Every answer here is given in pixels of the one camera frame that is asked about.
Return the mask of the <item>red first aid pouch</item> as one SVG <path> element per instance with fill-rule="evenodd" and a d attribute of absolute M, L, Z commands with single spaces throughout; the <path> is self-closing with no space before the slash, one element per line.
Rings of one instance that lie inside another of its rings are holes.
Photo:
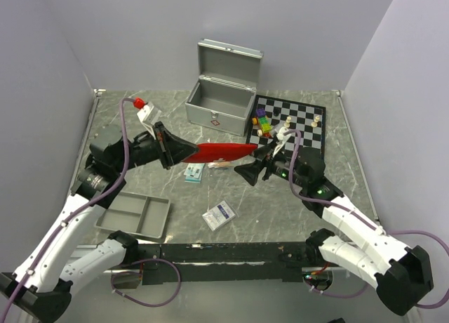
<path fill-rule="evenodd" d="M 198 152 L 183 159 L 184 163 L 232 162 L 252 154 L 257 149 L 257 145 L 246 143 L 202 143 L 197 147 Z"/>

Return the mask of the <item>bag of cotton swabs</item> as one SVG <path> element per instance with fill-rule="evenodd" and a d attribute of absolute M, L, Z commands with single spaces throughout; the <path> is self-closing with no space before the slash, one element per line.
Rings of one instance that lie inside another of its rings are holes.
<path fill-rule="evenodd" d="M 217 161 L 208 163 L 209 169 L 229 169 L 231 167 L 233 167 L 233 164 L 230 161 Z"/>

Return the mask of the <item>silver metal medicine case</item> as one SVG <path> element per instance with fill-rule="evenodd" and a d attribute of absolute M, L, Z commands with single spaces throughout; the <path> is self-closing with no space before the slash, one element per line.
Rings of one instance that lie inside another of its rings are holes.
<path fill-rule="evenodd" d="M 244 136 L 264 53 L 211 39 L 197 47 L 199 76 L 185 103 L 187 121 Z"/>

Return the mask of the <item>grey plastic divided tray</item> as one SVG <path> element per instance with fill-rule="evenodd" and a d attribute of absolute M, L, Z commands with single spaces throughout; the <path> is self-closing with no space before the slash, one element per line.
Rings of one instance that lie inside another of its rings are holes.
<path fill-rule="evenodd" d="M 98 218 L 95 227 L 108 232 L 120 230 L 148 241 L 160 240 L 170 207 L 169 199 L 120 192 Z"/>

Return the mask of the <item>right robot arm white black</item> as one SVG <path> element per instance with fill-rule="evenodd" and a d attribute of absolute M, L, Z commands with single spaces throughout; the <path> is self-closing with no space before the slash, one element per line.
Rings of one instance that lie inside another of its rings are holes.
<path fill-rule="evenodd" d="M 411 248 L 387 234 L 361 213 L 326 178 L 319 150 L 303 147 L 287 157 L 275 153 L 275 146 L 251 145 L 254 162 L 234 170 L 250 185 L 270 175 L 287 178 L 300 187 L 297 195 L 305 207 L 346 237 L 341 239 L 327 229 L 311 233 L 307 260 L 312 265 L 329 262 L 345 268 L 374 288 L 382 303 L 397 315 L 416 306 L 434 288 L 429 254 L 421 246 Z"/>

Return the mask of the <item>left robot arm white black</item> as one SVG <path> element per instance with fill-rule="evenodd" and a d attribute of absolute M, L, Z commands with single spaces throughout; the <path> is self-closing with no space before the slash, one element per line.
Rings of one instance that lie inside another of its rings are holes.
<path fill-rule="evenodd" d="M 127 170 L 154 161 L 169 169 L 199 151 L 161 122 L 155 129 L 129 140 L 125 126 L 110 126 L 94 139 L 86 167 L 50 230 L 14 272 L 1 273 L 1 294 L 8 308 L 16 305 L 40 322 L 55 322 L 74 294 L 101 272 L 137 263 L 138 241 L 120 230 L 76 262 L 69 258 L 125 186 Z"/>

